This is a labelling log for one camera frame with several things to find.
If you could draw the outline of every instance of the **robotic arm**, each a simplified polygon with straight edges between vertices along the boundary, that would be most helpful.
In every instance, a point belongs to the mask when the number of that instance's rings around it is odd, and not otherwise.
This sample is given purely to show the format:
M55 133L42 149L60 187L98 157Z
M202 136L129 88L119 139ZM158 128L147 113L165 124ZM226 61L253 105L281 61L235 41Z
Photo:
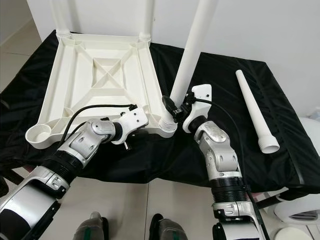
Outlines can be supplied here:
M101 143L122 144L133 131L148 124L142 108L119 119L91 119L71 135L41 166L36 167L0 206L0 238L38 239L60 208L71 182L90 162Z
M204 155L213 195L213 214L219 220L212 228L213 239L268 240L259 210L248 195L229 136L213 121L207 120L211 94L211 85L203 84L192 88L180 108L168 97L162 100L174 121L183 123L183 130L194 135Z

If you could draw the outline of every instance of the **silver robot arm segment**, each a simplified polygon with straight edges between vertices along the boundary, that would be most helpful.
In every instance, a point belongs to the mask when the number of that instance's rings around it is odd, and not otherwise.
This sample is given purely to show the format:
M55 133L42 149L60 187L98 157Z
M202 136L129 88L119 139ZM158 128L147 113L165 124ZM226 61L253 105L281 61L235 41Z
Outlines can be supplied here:
M263 240L229 136L213 121L206 121L196 130L194 140L205 157L214 200L213 213L219 220L212 228L213 239Z
M142 108L113 121L91 119L37 166L0 203L0 237L4 240L38 239L60 208L71 182L90 162L101 143L122 144L133 131L148 124Z

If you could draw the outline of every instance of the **black cloth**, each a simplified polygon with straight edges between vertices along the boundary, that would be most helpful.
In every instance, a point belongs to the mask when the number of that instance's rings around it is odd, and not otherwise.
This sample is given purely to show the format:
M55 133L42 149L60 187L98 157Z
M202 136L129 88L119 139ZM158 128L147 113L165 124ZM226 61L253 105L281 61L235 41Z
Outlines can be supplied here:
M57 147L38 150L25 140L25 132L37 123L53 66L58 41L52 32L1 93L0 164L16 167L39 164ZM155 44L150 52L163 95L169 95L183 49ZM236 78L242 69L272 134L280 144L273 154L261 153L249 112ZM201 53L190 87L211 84L212 100L224 107L237 123L244 145L245 168L253 192L282 187L320 189L320 159L294 109L267 64L230 56ZM239 155L239 139L231 121L215 107L208 115L225 130ZM103 144L82 177L106 182L147 183L161 178L197 186L209 186L204 157L193 136L181 130L171 138L136 134L122 145Z

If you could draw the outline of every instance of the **white plastic tube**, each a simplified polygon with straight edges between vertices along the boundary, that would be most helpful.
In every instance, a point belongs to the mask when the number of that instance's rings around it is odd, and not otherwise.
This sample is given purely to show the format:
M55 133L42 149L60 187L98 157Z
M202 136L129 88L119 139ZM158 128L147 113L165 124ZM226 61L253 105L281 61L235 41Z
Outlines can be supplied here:
M185 99L217 3L218 0L199 1L170 95L178 108ZM172 116L166 110L163 112L159 124L164 131L174 132L177 129L177 124L174 123Z
M246 107L250 113L256 134L258 135L258 144L261 152L272 154L279 150L280 146L277 139L271 134L268 125L258 107L258 104L252 94L244 73L241 70L235 72L238 79Z
M60 0L50 0L50 5L55 23L56 36L60 38L69 37L71 34L62 13Z
M140 40L143 42L148 42L149 45L151 41L151 29L154 17L154 2L155 0L145 0L143 28L139 34Z

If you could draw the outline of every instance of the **white pipe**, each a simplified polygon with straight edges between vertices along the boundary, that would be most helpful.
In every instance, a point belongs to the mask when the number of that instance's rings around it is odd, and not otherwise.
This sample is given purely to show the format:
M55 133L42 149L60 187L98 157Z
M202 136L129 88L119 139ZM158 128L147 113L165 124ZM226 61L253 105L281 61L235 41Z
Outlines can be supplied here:
M50 6L55 23L56 36L60 38L69 37L71 34L62 13L60 0L50 0Z
M236 78L238 79L244 101L250 117L252 119L256 134L259 138L258 144L261 152L264 154L272 154L279 150L279 143L277 139L271 134L268 125L258 107L254 95L252 94L244 73L241 70L235 72Z
M144 18L142 32L139 34L139 38L143 42L151 42L151 29L154 18L154 2L155 0L145 0L144 4Z
M170 95L170 98L178 108L185 99L217 3L218 0L200 0L196 9ZM177 129L177 124L174 123L172 116L166 110L163 112L159 124L164 131L174 132Z

